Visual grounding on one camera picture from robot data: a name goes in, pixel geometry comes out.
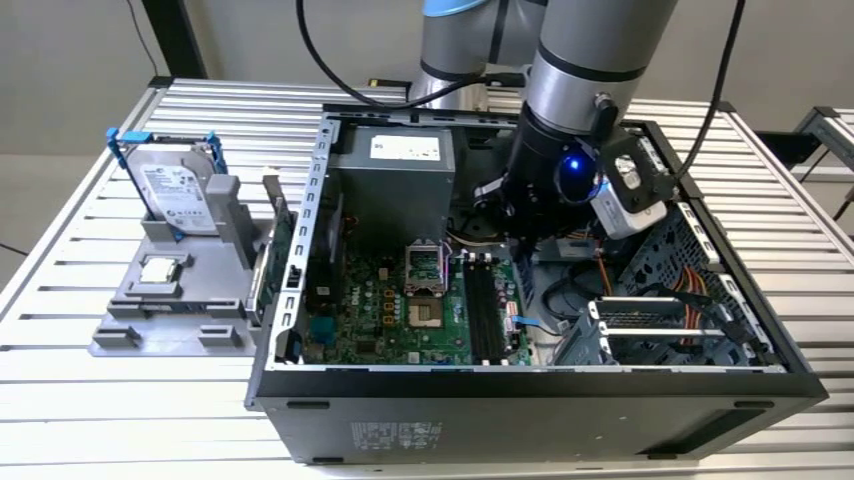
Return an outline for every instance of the robotic arm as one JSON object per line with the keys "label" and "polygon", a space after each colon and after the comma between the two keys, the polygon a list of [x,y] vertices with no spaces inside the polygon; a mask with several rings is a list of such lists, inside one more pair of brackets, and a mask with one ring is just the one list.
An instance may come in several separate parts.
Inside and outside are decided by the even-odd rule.
{"label": "robotic arm", "polygon": [[[614,216],[644,212],[653,220],[649,224],[664,216],[664,205],[657,209],[661,216],[649,210],[670,195],[674,180],[644,158],[637,138],[618,122],[676,4],[677,0],[426,2],[423,72],[414,94],[430,93],[431,85],[447,85],[438,80],[481,75],[487,57],[521,63],[534,54],[507,173],[477,192],[479,206],[497,207],[510,236],[531,245],[559,229],[586,223],[590,203],[618,238],[634,232],[615,226]],[[521,46],[505,45],[509,31]],[[491,38],[489,45],[479,40],[485,36]],[[478,109],[478,89],[483,87],[467,87],[431,106]],[[626,170],[631,172],[625,178]]]}

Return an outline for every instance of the motherboard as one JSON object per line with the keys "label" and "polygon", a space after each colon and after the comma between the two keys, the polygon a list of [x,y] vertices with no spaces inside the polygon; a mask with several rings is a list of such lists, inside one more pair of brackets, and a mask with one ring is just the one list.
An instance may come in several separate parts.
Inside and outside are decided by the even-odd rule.
{"label": "motherboard", "polygon": [[[474,257],[446,255],[443,246],[433,257],[426,250],[409,258],[349,252],[338,314],[311,319],[307,363],[530,365],[526,334],[511,318],[521,314],[521,300],[510,262],[481,259],[475,269]],[[489,279],[486,295],[483,285],[473,290],[467,269],[489,270],[477,278]],[[418,289],[413,279],[437,286]]]}

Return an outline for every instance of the metal rail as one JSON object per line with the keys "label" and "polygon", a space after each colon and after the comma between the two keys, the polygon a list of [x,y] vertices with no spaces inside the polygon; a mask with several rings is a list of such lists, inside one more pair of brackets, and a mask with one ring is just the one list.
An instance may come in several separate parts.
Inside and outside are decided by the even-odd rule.
{"label": "metal rail", "polygon": [[[403,97],[401,89],[366,92]],[[350,97],[327,87],[178,80],[146,92],[124,127],[217,130],[241,198],[254,215],[271,216],[262,169],[278,169],[297,208],[321,105],[342,102]],[[657,121],[685,155],[706,107],[638,100],[629,117]],[[493,110],[518,108],[515,92],[491,92]],[[718,115],[692,175],[830,391],[826,402],[724,453],[676,463],[298,466],[263,415],[243,409],[250,358],[92,358],[86,351],[143,237],[142,202],[104,154],[0,295],[0,466],[10,465],[0,476],[850,478],[852,243],[737,114]]]}

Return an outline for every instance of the ram slot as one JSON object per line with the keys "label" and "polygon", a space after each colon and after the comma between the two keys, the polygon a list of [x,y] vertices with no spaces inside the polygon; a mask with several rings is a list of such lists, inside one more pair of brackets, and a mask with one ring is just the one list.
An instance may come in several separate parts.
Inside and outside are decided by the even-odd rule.
{"label": "ram slot", "polygon": [[466,261],[463,283],[473,359],[475,363],[499,364],[505,358],[505,337],[491,262]]}

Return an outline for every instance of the power supply label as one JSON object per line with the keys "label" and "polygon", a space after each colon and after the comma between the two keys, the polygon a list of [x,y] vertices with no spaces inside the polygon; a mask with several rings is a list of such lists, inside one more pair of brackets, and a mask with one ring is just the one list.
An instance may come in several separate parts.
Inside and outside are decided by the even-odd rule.
{"label": "power supply label", "polygon": [[359,450],[429,450],[437,448],[442,422],[351,422]]}
{"label": "power supply label", "polygon": [[378,160],[429,160],[438,162],[438,137],[375,135],[371,139],[371,158]]}
{"label": "power supply label", "polygon": [[140,170],[167,223],[187,234],[215,234],[214,217],[192,170],[178,165],[143,165]]}

